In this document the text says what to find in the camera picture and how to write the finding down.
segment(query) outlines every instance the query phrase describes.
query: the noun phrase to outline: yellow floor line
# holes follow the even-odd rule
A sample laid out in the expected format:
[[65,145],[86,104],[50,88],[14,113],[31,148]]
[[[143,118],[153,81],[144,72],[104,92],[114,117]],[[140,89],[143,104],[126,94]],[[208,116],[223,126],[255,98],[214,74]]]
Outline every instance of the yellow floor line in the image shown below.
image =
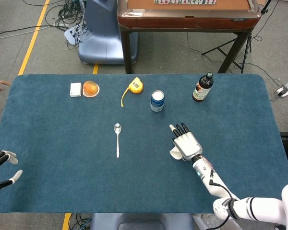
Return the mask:
[[[37,22],[37,26],[40,26],[43,22],[43,19],[44,19],[44,16],[45,16],[45,13],[46,13],[46,9],[47,9],[47,6],[48,6],[48,3],[49,3],[50,0],[46,0],[45,1],[45,6],[43,7],[42,9],[42,12],[40,13],[40,17],[39,17],[39,20]],[[34,31],[34,34],[32,36],[32,39],[31,39],[31,42],[30,42],[30,45],[28,47],[28,50],[27,50],[27,53],[25,54],[25,57],[24,57],[24,60],[23,60],[23,63],[20,67],[20,70],[18,72],[18,75],[21,75],[24,73],[24,69],[27,65],[27,62],[29,60],[29,57],[30,57],[30,54],[32,52],[32,49],[33,49],[33,46],[34,46],[34,43],[36,41],[36,37],[38,35],[38,30],[39,30],[40,27],[36,27],[35,28],[35,31]]]
[[93,68],[93,74],[97,74],[97,73],[98,73],[98,64],[95,64]]
[[[98,73],[98,64],[95,64],[93,67],[93,74],[97,74],[97,73]],[[72,214],[70,212],[65,213],[62,230],[68,230],[69,229],[68,224],[69,224],[69,219],[70,219],[71,215]]]
[[70,219],[71,215],[72,215],[71,212],[65,213],[62,230],[68,230],[69,229],[69,219]]

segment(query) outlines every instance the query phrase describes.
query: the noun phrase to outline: wooden table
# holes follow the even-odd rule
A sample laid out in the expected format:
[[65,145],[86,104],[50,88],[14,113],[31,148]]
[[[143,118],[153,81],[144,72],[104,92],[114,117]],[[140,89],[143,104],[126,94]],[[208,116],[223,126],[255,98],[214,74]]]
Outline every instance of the wooden table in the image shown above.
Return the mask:
[[132,73],[129,33],[135,31],[235,33],[218,73],[225,73],[261,18],[256,0],[217,0],[215,5],[155,4],[153,0],[118,0],[126,73]]

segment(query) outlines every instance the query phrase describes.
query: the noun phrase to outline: bottle cap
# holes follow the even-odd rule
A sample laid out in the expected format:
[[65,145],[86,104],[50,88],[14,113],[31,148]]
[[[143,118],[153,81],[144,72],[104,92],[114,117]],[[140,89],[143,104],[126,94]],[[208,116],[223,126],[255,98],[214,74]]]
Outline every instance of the bottle cap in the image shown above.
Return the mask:
[[206,77],[209,78],[209,79],[212,79],[212,78],[213,78],[213,74],[210,73],[210,72],[208,72],[208,73],[206,74]]

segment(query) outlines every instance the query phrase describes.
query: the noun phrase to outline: bottle label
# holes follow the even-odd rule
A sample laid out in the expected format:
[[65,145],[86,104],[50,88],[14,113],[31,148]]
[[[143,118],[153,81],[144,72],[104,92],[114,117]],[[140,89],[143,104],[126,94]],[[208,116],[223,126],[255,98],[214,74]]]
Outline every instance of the bottle label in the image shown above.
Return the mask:
[[195,90],[193,92],[193,97],[197,100],[203,100],[209,93],[210,89],[204,89],[202,88],[199,83],[196,84]]

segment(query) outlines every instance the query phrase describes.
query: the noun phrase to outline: brown bottle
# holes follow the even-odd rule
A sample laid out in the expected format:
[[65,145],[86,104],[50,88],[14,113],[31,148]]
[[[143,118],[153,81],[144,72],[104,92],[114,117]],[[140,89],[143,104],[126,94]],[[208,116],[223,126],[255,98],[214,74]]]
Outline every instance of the brown bottle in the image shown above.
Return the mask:
[[207,73],[206,75],[203,75],[198,83],[195,85],[195,89],[192,94],[192,98],[197,101],[201,102],[203,101],[207,94],[209,93],[212,85],[213,85],[213,74]]

